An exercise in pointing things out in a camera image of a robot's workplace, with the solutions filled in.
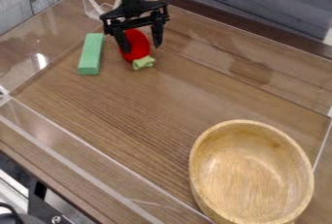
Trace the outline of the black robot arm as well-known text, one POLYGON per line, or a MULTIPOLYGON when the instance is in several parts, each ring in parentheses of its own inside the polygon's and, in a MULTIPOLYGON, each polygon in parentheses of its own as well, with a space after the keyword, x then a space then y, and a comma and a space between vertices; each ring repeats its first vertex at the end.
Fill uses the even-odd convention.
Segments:
POLYGON ((129 53, 133 49, 125 32, 149 26, 155 46, 164 42, 165 24, 171 20, 169 4, 165 1, 121 0, 120 5, 101 14, 104 32, 116 38, 120 48, 129 53))

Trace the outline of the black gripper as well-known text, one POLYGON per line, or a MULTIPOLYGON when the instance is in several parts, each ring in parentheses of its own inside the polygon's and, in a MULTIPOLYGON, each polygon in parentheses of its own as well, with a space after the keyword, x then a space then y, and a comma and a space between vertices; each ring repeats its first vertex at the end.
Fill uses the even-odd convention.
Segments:
POLYGON ((159 48, 164 41, 164 25, 171 20, 168 3, 164 1, 144 1, 136 9, 120 7, 101 15, 104 22, 104 32, 114 35, 117 44, 125 53, 132 51, 125 30, 152 27, 152 37, 155 46, 159 48))

